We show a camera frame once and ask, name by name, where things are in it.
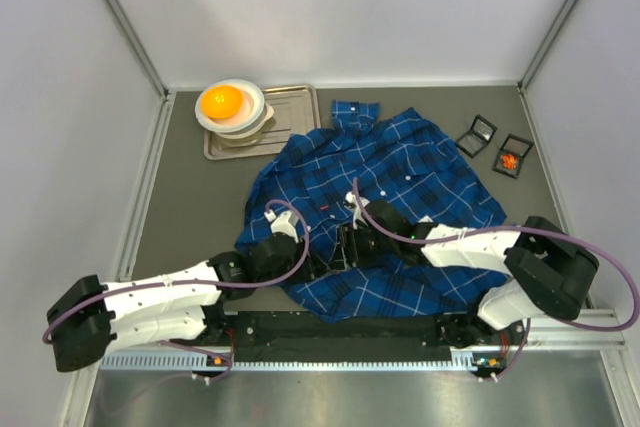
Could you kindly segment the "orange maple leaf brooch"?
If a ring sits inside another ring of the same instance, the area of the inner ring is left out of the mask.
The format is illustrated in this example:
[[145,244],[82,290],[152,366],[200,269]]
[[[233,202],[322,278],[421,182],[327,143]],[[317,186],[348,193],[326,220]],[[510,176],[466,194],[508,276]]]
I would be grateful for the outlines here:
[[508,170],[515,170],[519,164],[519,159],[513,154],[502,155],[501,160],[503,167]]

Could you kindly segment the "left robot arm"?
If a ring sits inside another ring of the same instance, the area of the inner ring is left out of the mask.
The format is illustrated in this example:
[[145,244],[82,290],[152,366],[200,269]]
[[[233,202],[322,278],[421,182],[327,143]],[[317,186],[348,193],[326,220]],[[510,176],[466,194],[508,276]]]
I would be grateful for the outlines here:
[[128,347],[191,341],[222,330],[223,306],[271,285],[317,280],[330,266],[306,240],[276,233],[248,252],[220,253],[192,267],[129,282],[77,280],[47,311],[44,342],[60,373]]

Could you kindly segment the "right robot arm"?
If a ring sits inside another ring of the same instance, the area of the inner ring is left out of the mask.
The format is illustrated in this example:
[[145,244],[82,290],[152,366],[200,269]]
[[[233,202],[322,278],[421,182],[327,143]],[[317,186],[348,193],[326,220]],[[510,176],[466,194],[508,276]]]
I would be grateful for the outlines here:
[[430,266],[441,274],[465,268],[505,276],[502,285],[482,288],[467,314],[445,322],[441,330],[457,347],[530,318],[576,320],[599,269],[587,248],[543,217],[494,230],[459,228],[428,217],[412,223],[390,203],[352,193],[346,204],[353,213],[347,259],[355,266],[390,254],[406,266]]

